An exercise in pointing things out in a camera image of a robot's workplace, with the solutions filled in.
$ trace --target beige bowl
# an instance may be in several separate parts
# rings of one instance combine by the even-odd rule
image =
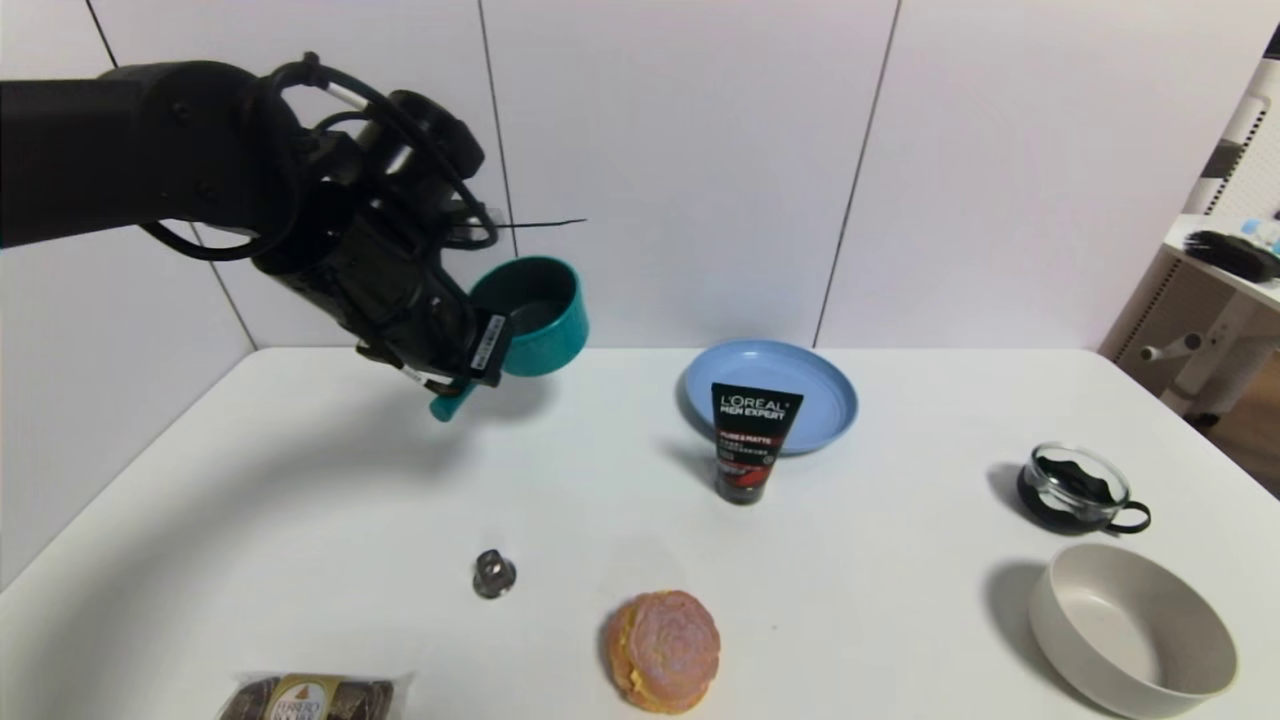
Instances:
[[[1213,609],[1128,550],[1078,544],[1059,552],[1032,591],[1030,616],[1053,667],[1120,715],[1178,715],[1235,678],[1235,644]]]

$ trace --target black handle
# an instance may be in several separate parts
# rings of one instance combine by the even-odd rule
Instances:
[[[1140,533],[1151,527],[1151,507],[1147,507],[1146,505],[1138,502],[1137,500],[1130,500],[1129,502],[1124,503],[1124,507],[1121,507],[1120,511],[1123,512],[1125,510],[1129,510],[1130,507],[1134,510],[1142,510],[1142,512],[1147,515],[1146,518],[1143,518],[1142,523],[1138,523],[1137,525],[1116,525],[1115,523],[1111,523],[1110,525],[1107,525],[1107,529],[1111,530],[1112,533],[1123,533],[1126,536],[1132,536],[1134,533]]]

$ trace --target ferrero rocher package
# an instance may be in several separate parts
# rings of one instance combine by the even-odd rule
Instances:
[[[406,679],[253,675],[218,720],[399,720]]]

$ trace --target white table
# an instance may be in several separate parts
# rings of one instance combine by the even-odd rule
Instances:
[[[856,424],[742,509],[675,402],[694,355],[591,350],[451,425],[351,351],[251,356],[0,594],[0,715],[205,720],[237,673],[312,670],[412,674],[410,720],[650,717],[607,680],[599,629],[684,588],[723,635],[691,716],[1096,717],[1025,616],[1080,541],[1009,495],[1033,445],[1069,439],[1155,512],[1088,541],[1172,569],[1234,633],[1235,687],[1189,717],[1276,716],[1280,503],[1101,357],[823,352]],[[497,601],[470,584],[489,547],[520,570]]]

